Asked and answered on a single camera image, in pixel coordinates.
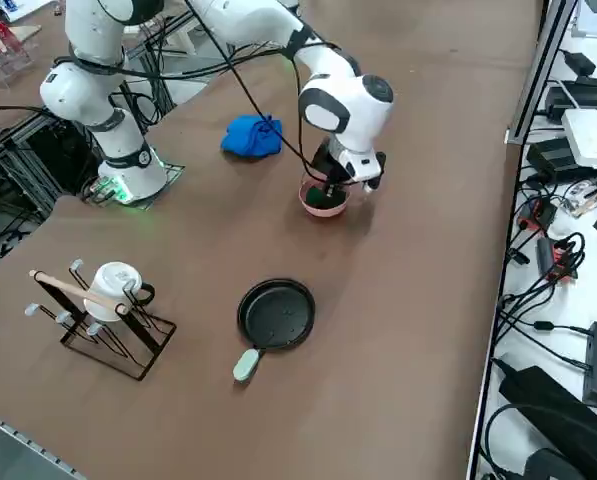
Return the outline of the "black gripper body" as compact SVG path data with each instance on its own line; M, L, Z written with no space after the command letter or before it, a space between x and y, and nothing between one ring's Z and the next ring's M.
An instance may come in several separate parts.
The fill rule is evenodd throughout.
M325 182L341 182L340 164L329 152L329 142L322 141L314 153L311 166L316 170L315 176Z

